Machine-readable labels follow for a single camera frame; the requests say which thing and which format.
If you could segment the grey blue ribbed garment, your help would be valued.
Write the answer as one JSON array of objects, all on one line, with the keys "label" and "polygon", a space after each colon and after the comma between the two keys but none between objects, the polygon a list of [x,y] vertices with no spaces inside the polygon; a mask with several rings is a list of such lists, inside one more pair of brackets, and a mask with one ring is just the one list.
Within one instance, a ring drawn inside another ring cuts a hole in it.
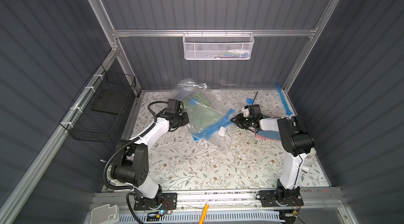
[{"label": "grey blue ribbed garment", "polygon": [[281,140],[280,133],[278,131],[272,131],[272,130],[259,131],[257,135],[259,135],[264,139],[277,140],[277,141]]}]

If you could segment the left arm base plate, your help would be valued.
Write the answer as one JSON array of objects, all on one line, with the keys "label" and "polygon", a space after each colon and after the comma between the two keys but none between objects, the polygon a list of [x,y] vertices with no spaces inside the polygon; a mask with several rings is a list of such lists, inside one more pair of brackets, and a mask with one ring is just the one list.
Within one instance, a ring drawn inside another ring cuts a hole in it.
[{"label": "left arm base plate", "polygon": [[136,198],[134,210],[175,210],[177,198],[178,194],[174,192],[158,193],[154,199]]}]

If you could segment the green white striped garment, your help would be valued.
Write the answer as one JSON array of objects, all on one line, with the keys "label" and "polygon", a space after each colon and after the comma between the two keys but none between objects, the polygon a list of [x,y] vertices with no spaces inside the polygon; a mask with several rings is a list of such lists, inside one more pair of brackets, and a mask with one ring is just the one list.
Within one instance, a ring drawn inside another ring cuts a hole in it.
[{"label": "green white striped garment", "polygon": [[[196,105],[190,105],[189,101],[194,98]],[[205,130],[210,125],[219,122],[223,115],[217,111],[209,99],[201,92],[196,92],[183,100],[184,111],[188,113],[189,124],[197,132]]]}]

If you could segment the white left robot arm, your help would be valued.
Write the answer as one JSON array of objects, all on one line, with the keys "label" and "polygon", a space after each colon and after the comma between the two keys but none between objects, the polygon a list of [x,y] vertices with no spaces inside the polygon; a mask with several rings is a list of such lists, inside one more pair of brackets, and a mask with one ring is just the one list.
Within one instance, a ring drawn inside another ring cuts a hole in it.
[{"label": "white left robot arm", "polygon": [[121,140],[103,171],[103,183],[112,190],[131,190],[160,201],[162,189],[149,176],[148,152],[167,132],[189,123],[183,102],[176,99],[152,102],[147,106],[151,124],[129,140]]}]

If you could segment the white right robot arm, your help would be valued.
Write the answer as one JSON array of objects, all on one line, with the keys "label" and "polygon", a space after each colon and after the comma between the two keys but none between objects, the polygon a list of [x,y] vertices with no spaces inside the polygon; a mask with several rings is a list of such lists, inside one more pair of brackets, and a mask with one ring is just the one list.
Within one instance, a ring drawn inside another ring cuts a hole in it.
[{"label": "white right robot arm", "polygon": [[273,131],[279,134],[279,140],[287,156],[273,197],[283,205],[287,200],[298,198],[300,173],[305,159],[315,146],[315,141],[303,119],[300,116],[281,118],[265,116],[261,113],[260,106],[256,104],[245,106],[242,112],[230,121],[237,127],[254,133]]}]

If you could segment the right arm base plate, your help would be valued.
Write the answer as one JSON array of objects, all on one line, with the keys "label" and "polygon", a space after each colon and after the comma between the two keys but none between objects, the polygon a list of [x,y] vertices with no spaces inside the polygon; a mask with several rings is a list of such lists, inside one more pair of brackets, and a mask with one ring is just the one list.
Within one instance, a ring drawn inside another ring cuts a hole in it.
[{"label": "right arm base plate", "polygon": [[300,192],[287,190],[260,190],[256,195],[263,207],[302,207],[304,201],[300,195]]}]

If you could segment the clear vacuum bag blue zipper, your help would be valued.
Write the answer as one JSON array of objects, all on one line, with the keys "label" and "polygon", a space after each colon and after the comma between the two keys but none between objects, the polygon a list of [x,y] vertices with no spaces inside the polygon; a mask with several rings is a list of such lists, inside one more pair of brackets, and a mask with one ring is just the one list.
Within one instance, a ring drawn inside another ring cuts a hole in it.
[{"label": "clear vacuum bag blue zipper", "polygon": [[219,94],[205,83],[186,78],[177,83],[174,99],[183,103],[188,114],[187,132],[196,142],[203,142],[227,154],[231,149],[236,115],[232,104],[222,101]]}]

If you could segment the red white striped tank top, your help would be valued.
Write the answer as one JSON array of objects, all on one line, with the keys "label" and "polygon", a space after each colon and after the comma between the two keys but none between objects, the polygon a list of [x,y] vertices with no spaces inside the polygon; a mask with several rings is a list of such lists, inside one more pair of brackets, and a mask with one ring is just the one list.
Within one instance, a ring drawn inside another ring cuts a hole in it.
[{"label": "red white striped tank top", "polygon": [[278,120],[279,116],[265,116],[258,122],[259,129],[255,132],[255,137],[263,140],[281,141]]}]

